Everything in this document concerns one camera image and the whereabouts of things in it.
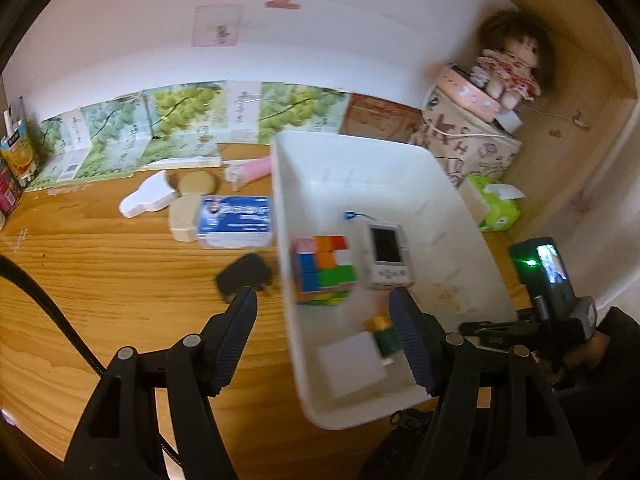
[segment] rubik's cube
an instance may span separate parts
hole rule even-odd
[[[344,301],[356,282],[344,236],[295,238],[293,253],[298,303],[336,305]]]

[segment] wooden desk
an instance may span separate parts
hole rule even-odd
[[[0,232],[2,253],[49,293],[105,365],[121,346],[147,352],[199,332],[226,308],[213,277],[247,252],[174,241],[166,210],[123,218],[120,200],[147,176],[55,196],[27,193]],[[228,192],[223,185],[220,193]],[[242,192],[270,194],[271,181],[263,179]],[[491,235],[488,242],[495,254],[503,254],[508,237]],[[274,248],[258,252],[275,267]],[[510,294],[521,296],[510,263],[498,264]],[[98,377],[27,295],[0,280],[0,298],[0,405],[27,436],[62,460]],[[389,432],[388,423],[345,431],[309,423],[296,397],[278,287],[270,296],[258,294],[258,302],[258,319],[238,371],[211,401],[239,478],[353,479]],[[158,401],[161,432],[175,444],[164,391]],[[172,478],[183,478],[167,463]]]

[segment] green tissue package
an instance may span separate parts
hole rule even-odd
[[[488,191],[487,186],[491,184],[499,185],[500,193]],[[520,217],[516,201],[504,199],[505,196],[523,197],[513,186],[505,186],[486,176],[468,174],[458,191],[481,231],[506,231]]]

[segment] doll face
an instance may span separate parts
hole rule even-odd
[[[521,59],[529,68],[538,66],[538,41],[530,36],[507,38],[504,49]]]

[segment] doll hair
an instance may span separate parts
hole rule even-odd
[[[480,25],[478,38],[482,48],[503,50],[507,38],[529,36],[538,42],[538,67],[533,76],[541,88],[549,89],[556,74],[556,53],[543,24],[535,16],[519,10],[500,10]]]

